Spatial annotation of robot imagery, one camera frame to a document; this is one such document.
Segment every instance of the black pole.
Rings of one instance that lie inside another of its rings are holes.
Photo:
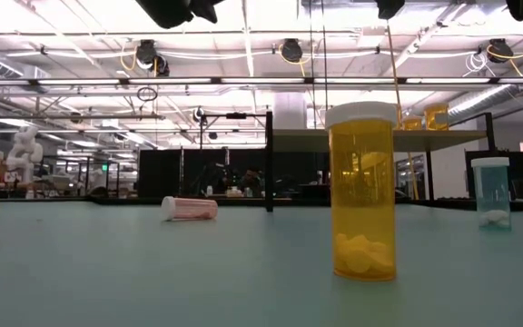
[[[86,158],[86,184],[84,185],[84,194],[88,194],[88,178],[90,177],[90,157]]]
[[[120,198],[120,163],[116,164],[116,197]]]
[[[273,213],[273,112],[265,117],[265,210]]]
[[[429,201],[435,201],[435,192],[433,190],[433,166],[431,165],[431,151],[425,151],[427,157],[427,185],[429,187]]]
[[[202,153],[203,152],[203,117],[201,117],[201,121],[199,121],[199,129],[201,130],[199,132],[199,150]]]
[[[80,196],[80,179],[82,178],[82,163],[78,163],[78,182],[76,182],[76,192]]]
[[[108,183],[110,182],[110,162],[106,163],[106,192],[108,192]]]
[[[496,147],[496,137],[494,136],[494,119],[491,113],[486,113],[486,133],[488,134],[488,150],[495,154],[498,151]]]

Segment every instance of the white bottle cap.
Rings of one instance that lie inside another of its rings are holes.
[[[326,129],[335,124],[378,119],[397,124],[397,105],[382,102],[359,102],[335,106],[326,112]]]
[[[174,218],[176,212],[176,205],[172,196],[165,196],[161,203],[161,211],[163,212],[163,219],[170,222]]]
[[[509,166],[509,158],[494,157],[494,158],[480,158],[471,161],[471,167],[502,167]]]

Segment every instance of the metal beam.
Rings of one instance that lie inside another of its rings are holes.
[[[187,116],[185,116],[183,114],[183,111],[181,111],[181,108],[179,108],[179,106],[173,100],[171,100],[170,97],[164,96],[163,99],[172,109],[174,109],[174,111],[177,112],[177,115],[179,117],[181,117],[181,119],[183,119],[183,121],[186,124],[188,124],[189,126],[193,126],[193,127],[196,126],[195,123],[192,120],[188,119]]]
[[[308,36],[308,31],[302,30],[252,30],[251,34],[255,35],[284,35],[288,37],[297,37],[303,38]],[[330,30],[326,31],[326,35],[332,36],[344,36],[344,35],[359,35],[360,31],[353,32],[347,30]],[[70,38],[89,38],[91,35],[89,33],[64,33],[65,36]],[[181,36],[203,36],[203,35],[243,35],[243,31],[233,30],[233,31],[211,31],[211,32],[198,32],[198,31],[179,31],[179,32],[107,32],[107,33],[92,33],[94,38],[158,38],[158,37],[167,37],[172,35],[181,35]],[[0,38],[35,38],[35,37],[58,37],[55,33],[0,33]]]

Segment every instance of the table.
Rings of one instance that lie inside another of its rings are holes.
[[[332,274],[329,208],[0,203],[0,327],[523,326],[523,213],[398,205],[399,277]]]

